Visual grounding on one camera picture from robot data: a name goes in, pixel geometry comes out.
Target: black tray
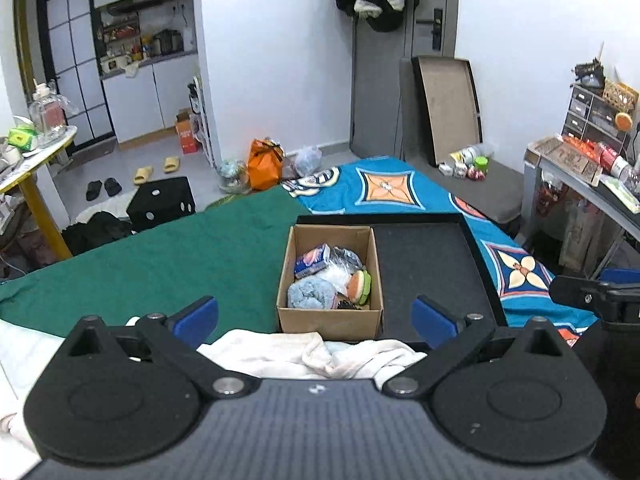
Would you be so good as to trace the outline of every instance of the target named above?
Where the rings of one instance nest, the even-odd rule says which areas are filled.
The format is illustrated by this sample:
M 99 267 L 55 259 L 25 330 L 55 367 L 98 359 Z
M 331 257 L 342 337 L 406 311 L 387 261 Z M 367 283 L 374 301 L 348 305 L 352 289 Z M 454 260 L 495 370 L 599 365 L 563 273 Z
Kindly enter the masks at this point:
M 416 348 L 411 304 L 425 294 L 455 316 L 477 312 L 506 326 L 494 282 L 460 213 L 299 216 L 298 224 L 370 225 L 376 236 L 382 296 L 380 339 Z

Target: yellow slipper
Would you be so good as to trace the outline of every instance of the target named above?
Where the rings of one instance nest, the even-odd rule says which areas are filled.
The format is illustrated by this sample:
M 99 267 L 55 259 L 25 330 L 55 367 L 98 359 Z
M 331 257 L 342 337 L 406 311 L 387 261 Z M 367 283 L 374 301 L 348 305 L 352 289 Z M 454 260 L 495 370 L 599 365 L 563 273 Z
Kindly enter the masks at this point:
M 179 156 L 168 156 L 164 160 L 164 172 L 165 173 L 173 173 L 174 171 L 178 171 L 180 168 L 180 157 Z
M 133 178 L 133 183 L 136 186 L 140 186 L 141 184 L 148 182 L 149 177 L 153 172 L 154 172 L 153 166 L 145 166 L 144 168 L 139 168 L 136 171 L 136 176 Z

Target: round table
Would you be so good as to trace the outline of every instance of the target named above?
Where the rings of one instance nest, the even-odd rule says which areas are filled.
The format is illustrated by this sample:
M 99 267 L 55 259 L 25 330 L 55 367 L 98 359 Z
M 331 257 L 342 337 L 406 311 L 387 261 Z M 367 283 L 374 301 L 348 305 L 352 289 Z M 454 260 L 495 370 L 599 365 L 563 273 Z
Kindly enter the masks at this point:
M 40 190 L 38 190 L 38 186 L 36 186 L 34 174 L 40 166 L 47 164 L 59 152 L 70 145 L 77 131 L 78 128 L 76 126 L 68 126 L 65 134 L 56 142 L 44 147 L 29 157 L 25 157 L 9 174 L 0 179 L 0 193 L 6 193 L 15 186 L 20 186 L 20 190 L 31 210 L 31 214 L 33 214 L 38 227 L 59 260 L 71 258 L 72 254 L 58 231 L 58 227 L 53 221 L 47 205 L 42 199 Z

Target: range hood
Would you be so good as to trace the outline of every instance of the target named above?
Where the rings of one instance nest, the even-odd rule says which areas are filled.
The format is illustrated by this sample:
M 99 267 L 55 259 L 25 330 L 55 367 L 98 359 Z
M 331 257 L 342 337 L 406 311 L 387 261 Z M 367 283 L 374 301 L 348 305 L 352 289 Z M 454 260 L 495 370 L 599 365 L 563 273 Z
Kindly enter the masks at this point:
M 121 0 L 107 6 L 107 12 L 111 16 L 123 16 L 125 14 L 133 14 L 140 10 L 149 9 L 150 7 L 161 6 L 164 3 L 173 0 Z

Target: green lid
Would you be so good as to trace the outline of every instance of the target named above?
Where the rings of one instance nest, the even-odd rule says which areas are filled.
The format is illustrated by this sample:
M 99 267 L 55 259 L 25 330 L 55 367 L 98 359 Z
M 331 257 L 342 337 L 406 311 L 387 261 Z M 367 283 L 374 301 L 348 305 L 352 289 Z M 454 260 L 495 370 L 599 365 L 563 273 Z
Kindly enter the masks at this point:
M 486 168 L 489 166 L 489 161 L 485 156 L 476 156 L 474 166 L 476 167 L 476 170 L 486 171 Z

